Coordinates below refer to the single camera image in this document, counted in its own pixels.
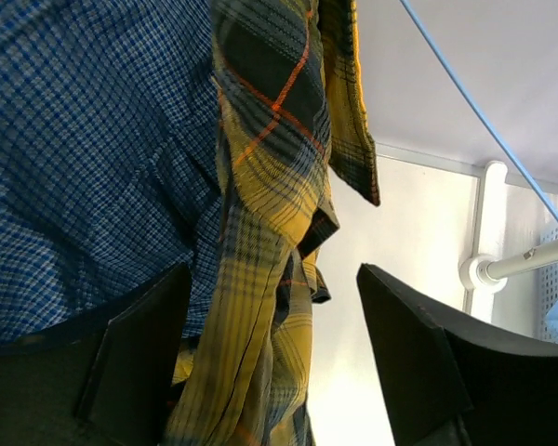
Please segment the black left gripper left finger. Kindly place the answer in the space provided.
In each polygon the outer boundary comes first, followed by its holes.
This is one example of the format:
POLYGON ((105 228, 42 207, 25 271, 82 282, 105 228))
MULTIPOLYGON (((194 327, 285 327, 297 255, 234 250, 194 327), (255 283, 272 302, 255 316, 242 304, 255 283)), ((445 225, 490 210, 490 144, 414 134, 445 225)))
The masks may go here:
POLYGON ((177 265, 0 345, 0 445, 156 445, 191 293, 177 265))

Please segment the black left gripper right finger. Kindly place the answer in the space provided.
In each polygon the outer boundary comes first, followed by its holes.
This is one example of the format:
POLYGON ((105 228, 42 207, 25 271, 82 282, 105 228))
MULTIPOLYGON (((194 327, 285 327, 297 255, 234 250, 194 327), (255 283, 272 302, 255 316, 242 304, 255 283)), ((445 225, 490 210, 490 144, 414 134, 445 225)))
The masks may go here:
POLYGON ((558 345, 498 328, 377 266, 357 273, 398 445, 558 445, 558 345))

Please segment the light blue wire hanger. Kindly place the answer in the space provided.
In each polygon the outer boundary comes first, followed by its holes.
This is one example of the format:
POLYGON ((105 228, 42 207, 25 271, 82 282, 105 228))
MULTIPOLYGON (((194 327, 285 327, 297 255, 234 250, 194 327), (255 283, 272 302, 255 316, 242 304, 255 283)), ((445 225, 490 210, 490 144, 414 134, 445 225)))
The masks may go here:
POLYGON ((474 115, 481 122, 481 124, 484 126, 488 134, 492 137, 492 139, 495 140, 499 148, 508 157, 508 159, 511 161, 513 166, 518 170, 519 174, 526 181, 530 189, 539 197, 539 199, 542 201, 546 209, 550 212, 553 219, 558 224, 558 209, 547 198, 545 192, 540 187, 540 185, 529 173, 529 171, 526 169, 524 164, 519 160, 519 158, 517 157, 515 152, 511 149, 511 147, 504 141, 504 139, 501 137, 500 133, 496 130, 496 128, 492 125, 492 123, 487 119, 487 117, 485 116, 484 112, 480 109, 478 104, 473 100, 471 94, 466 89, 465 85, 460 81, 460 79, 454 72, 453 68, 449 64, 448 60, 446 59, 445 55, 442 53, 438 45, 433 41, 432 37, 430 36, 429 32, 425 28, 424 24, 421 22, 414 8, 406 0, 400 0, 399 3, 405 10, 408 17, 413 21, 416 28, 418 29, 418 32, 421 34, 428 47, 431 49, 433 55, 437 58, 440 65, 445 70, 446 74, 450 78, 451 82, 455 85, 460 95, 464 98, 468 106, 471 108, 474 115))

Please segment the blue checkered shirt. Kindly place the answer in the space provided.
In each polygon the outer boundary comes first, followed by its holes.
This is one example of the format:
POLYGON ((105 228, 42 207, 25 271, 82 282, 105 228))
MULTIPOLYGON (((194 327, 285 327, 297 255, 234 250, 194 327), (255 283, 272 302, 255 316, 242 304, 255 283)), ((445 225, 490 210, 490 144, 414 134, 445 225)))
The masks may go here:
POLYGON ((207 1, 0 1, 0 344, 183 263, 217 279, 207 1))

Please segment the yellow plaid shirt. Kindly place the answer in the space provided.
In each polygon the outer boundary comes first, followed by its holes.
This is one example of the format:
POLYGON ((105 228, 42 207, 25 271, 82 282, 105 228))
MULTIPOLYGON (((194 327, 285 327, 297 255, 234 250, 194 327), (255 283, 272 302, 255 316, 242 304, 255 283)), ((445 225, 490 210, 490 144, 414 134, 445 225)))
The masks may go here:
POLYGON ((166 445, 310 445, 312 302, 329 177, 379 205, 353 1, 216 1, 216 289, 166 445))

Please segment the white clothes rack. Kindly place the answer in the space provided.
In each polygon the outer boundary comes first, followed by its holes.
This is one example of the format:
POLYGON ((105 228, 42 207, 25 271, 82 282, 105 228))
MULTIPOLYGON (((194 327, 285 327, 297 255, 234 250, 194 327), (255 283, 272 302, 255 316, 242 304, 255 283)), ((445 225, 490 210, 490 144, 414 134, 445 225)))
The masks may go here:
POLYGON ((492 322, 497 308, 538 318, 538 270, 558 263, 558 224, 500 161, 478 180, 472 252, 459 267, 464 310, 492 322))

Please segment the white plastic basket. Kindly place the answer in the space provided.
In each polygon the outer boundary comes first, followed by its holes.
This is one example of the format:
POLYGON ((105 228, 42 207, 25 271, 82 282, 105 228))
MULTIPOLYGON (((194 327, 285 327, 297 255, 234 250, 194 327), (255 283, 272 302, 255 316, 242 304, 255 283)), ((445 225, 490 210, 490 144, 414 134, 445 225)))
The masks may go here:
POLYGON ((544 319, 557 299, 558 263, 554 263, 538 270, 538 338, 540 340, 552 342, 544 319))

